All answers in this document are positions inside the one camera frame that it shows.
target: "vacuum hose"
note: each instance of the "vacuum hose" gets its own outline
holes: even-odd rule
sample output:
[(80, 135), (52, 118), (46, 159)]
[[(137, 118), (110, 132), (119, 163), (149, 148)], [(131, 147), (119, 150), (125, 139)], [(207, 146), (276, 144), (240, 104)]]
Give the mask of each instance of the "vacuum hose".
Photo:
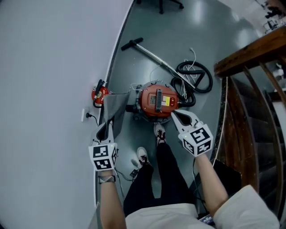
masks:
[[(188, 70), (184, 70), (184, 66), (186, 65), (192, 65), (201, 68), (202, 70), (197, 70), (197, 71), (188, 71)], [(195, 82), (194, 86), (195, 89), (192, 88), (190, 85), (185, 84), (185, 90), (187, 93), (187, 99), (191, 98), (191, 102), (180, 102), (180, 107), (191, 107), (194, 106), (196, 103), (196, 98), (194, 95), (194, 91), (198, 92), (198, 93), (208, 93), (211, 91), (212, 87), (213, 87), (213, 79), (211, 77), (210, 71), (202, 64), (198, 63), (198, 62), (193, 62), (193, 61), (185, 61), (183, 63), (180, 63), (177, 68), (176, 71), (178, 73), (181, 74), (185, 74), (185, 75), (199, 75), (197, 81)], [(202, 81), (204, 75), (207, 75), (209, 78), (209, 85), (207, 86), (207, 88), (205, 89), (199, 89), (198, 85), (199, 83)], [(177, 91), (176, 89), (176, 85), (182, 85), (182, 80), (180, 78), (173, 78), (171, 80), (171, 86), (176, 90), (176, 92), (178, 93), (178, 97), (180, 100), (185, 100), (185, 98), (183, 96), (180, 95), (180, 93)]]

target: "fire extinguisher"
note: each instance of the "fire extinguisher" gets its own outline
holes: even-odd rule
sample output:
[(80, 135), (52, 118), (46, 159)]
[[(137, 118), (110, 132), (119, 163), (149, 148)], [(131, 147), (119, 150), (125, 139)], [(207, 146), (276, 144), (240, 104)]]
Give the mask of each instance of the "fire extinguisher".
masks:
[(99, 80), (96, 88), (94, 88), (91, 93), (93, 106), (96, 108), (103, 107), (103, 97), (109, 94), (109, 90), (103, 86), (104, 83), (105, 82), (103, 80)]

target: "concrete floor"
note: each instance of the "concrete floor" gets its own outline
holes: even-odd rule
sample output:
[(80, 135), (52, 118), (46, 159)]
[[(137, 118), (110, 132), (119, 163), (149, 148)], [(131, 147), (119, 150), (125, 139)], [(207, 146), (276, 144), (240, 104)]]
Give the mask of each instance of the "concrete floor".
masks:
[[(134, 4), (122, 34), (119, 47), (131, 39), (143, 37), (141, 45), (174, 68), (184, 59), (193, 60), (192, 47), (197, 61), (213, 73), (213, 65), (258, 38), (255, 30), (245, 19), (240, 19), (230, 8), (217, 0), (182, 0), (184, 9), (169, 1), (164, 2), (165, 13), (159, 14), (158, 1), (143, 0)], [(134, 48), (117, 51), (108, 88), (115, 93), (127, 92), (130, 84), (145, 84), (150, 81), (150, 73), (157, 64)], [(151, 79), (170, 82), (172, 76), (159, 67), (153, 71)], [(213, 89), (208, 94), (196, 94), (197, 103), (189, 110), (207, 123), (216, 135), (219, 118), (221, 81), (213, 76)], [(134, 104), (135, 92), (130, 95), (129, 104)], [(176, 157), (180, 170), (188, 185), (193, 181), (193, 157), (180, 145), (178, 132), (172, 121), (165, 124), (167, 143)], [(135, 168), (132, 158), (136, 149), (147, 149), (155, 171), (152, 186), (155, 197), (160, 196), (161, 183), (156, 163), (156, 140), (153, 125), (146, 121), (134, 121), (132, 114), (126, 113), (121, 134), (116, 138), (119, 157), (116, 167), (127, 177)], [(131, 182), (121, 182), (125, 195)]]

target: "white shirt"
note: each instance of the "white shirt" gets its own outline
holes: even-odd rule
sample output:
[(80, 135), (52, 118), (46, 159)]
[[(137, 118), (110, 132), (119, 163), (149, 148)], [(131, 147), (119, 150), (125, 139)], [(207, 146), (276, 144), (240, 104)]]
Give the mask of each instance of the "white shirt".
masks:
[[(197, 220), (193, 204), (142, 208), (126, 218), (128, 229), (211, 229)], [(242, 188), (214, 215), (218, 229), (278, 229), (277, 217), (250, 186)]]

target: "vacuum cleaner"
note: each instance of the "vacuum cleaner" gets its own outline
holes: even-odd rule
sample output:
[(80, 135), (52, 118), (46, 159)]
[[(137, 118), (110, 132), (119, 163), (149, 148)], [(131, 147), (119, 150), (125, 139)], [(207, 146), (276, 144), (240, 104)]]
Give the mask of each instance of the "vacuum cleaner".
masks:
[[(180, 107), (192, 107), (196, 103), (194, 92), (196, 93), (208, 93), (212, 89), (213, 80), (209, 70), (198, 62), (185, 61), (179, 64), (175, 69), (173, 69), (168, 63), (163, 61), (160, 57), (151, 53), (149, 50), (145, 49), (139, 42), (142, 42), (143, 38), (138, 38), (135, 40), (130, 40), (126, 45), (121, 47), (124, 51), (130, 47), (136, 47), (139, 51), (151, 57), (153, 60), (158, 62), (160, 65), (167, 68), (174, 78), (171, 80), (170, 84), (163, 81), (151, 81), (145, 85), (137, 85), (136, 87), (136, 102), (133, 105), (127, 105), (126, 111), (134, 113), (133, 119), (140, 120), (145, 119), (152, 123), (165, 123), (171, 119), (171, 113)], [(197, 71), (186, 71), (184, 66), (192, 65), (201, 68)], [(183, 74), (186, 75), (199, 75), (195, 84), (191, 84), (185, 79)], [(203, 77), (207, 75), (209, 79), (209, 85), (205, 89), (199, 89)], [(187, 93), (187, 98), (180, 95), (176, 89), (176, 85), (185, 83), (185, 90)]]

